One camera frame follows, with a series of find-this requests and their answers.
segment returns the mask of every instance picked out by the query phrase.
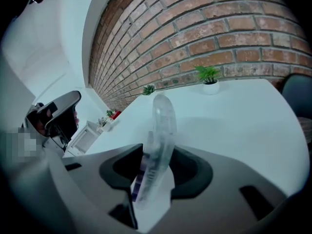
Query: black chair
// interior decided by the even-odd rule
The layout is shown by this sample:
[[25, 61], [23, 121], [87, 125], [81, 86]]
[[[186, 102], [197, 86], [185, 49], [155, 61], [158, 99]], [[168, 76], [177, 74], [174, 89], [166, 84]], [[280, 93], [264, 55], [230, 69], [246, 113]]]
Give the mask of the black chair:
[[297, 117], [312, 119], [312, 77], [291, 74], [282, 82], [280, 92]]

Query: white table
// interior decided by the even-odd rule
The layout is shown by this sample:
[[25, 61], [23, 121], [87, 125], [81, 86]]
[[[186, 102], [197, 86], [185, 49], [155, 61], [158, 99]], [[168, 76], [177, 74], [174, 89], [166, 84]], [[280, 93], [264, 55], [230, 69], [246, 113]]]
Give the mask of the white table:
[[[213, 96], [204, 94], [202, 84], [159, 93], [175, 109], [176, 145], [242, 161], [286, 196], [303, 187], [310, 166], [305, 137], [287, 102], [265, 79], [224, 81]], [[152, 105], [139, 96], [86, 154], [145, 143], [153, 128]]]

